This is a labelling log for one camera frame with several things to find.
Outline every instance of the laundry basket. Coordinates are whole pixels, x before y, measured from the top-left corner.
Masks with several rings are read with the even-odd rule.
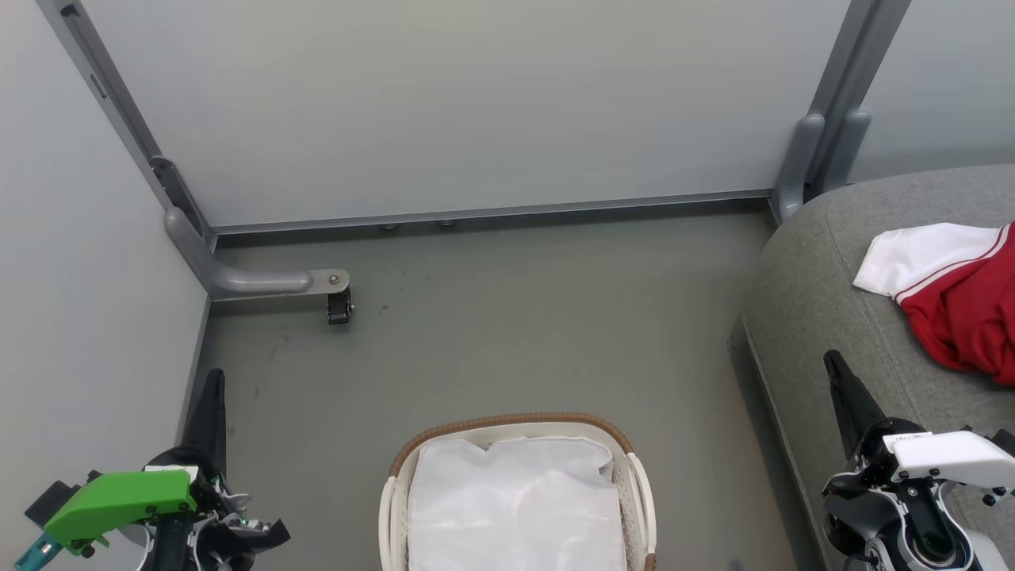
[[[613,454],[613,483],[620,497],[620,519],[628,571],[656,569],[656,508],[641,461],[616,427],[592,415],[546,413],[504,415],[454,423],[416,435],[402,447],[381,494],[378,542],[383,571],[409,569],[409,488],[419,448],[434,440],[466,440],[489,447],[501,440],[577,437],[605,445]]]

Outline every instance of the gray sofa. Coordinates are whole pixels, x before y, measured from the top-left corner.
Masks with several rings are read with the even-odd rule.
[[[843,558],[821,531],[821,490],[843,465],[822,355],[837,349],[885,414],[933,432],[970,425],[1015,431],[1015,389],[935,364],[888,298],[852,282],[877,233],[950,221],[1001,226],[1015,219],[1015,165],[920,172],[854,185],[801,208],[765,246],[743,313],[751,354],[825,565]],[[959,488],[950,509],[997,544],[1015,569],[1015,501],[988,508]]]

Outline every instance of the red and white garment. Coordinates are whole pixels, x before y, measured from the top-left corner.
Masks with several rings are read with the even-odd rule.
[[[856,287],[890,297],[935,361],[1015,385],[1015,238],[937,223],[874,237]]]

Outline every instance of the gray wall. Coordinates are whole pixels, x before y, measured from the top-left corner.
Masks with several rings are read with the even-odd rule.
[[[29,0],[0,8],[0,563],[55,480],[138,470],[174,444],[206,296],[162,208]],[[90,561],[134,569],[112,537]]]

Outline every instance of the metal bracket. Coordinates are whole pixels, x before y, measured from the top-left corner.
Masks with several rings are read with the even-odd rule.
[[[841,46],[836,42],[829,67],[825,69],[825,75],[834,77],[828,81],[824,76],[821,79],[822,84],[832,83],[834,79],[834,92],[826,96],[819,88],[821,100],[816,95],[811,105],[814,112],[820,112],[815,105],[825,105],[823,115],[827,122],[808,172],[812,192],[820,194],[845,184],[871,121],[870,112],[860,105],[909,3],[910,0],[853,0],[851,3],[839,31],[842,34],[849,29],[847,40],[850,41]]]
[[[183,210],[165,211],[165,231],[213,302],[295,296],[327,296],[329,324],[349,320],[349,272],[344,269],[239,269],[215,259]]]
[[[162,185],[162,189],[165,190],[165,195],[168,196],[170,202],[183,211],[187,219],[190,220],[191,225],[194,226],[202,237],[208,235],[209,232],[207,231],[204,219],[194,206],[194,199],[191,198],[190,189],[187,188],[187,183],[180,175],[177,165],[161,154],[156,154],[148,158],[148,164],[151,165],[151,170],[155,172],[155,177],[158,179],[158,182]]]
[[[769,205],[782,224],[845,186],[871,113],[860,109],[911,0],[852,0],[807,117],[797,123]]]
[[[835,145],[825,157],[823,175],[816,176],[811,183],[810,191],[814,195],[835,190],[849,183],[850,170],[853,169],[870,125],[871,112],[866,109],[855,109],[842,118]]]
[[[797,122],[790,140],[790,148],[786,151],[783,166],[775,179],[775,188],[768,205],[775,216],[775,222],[782,224],[790,214],[804,204],[804,184],[807,181],[807,168],[814,158],[821,132],[824,131],[824,117],[812,113]]]

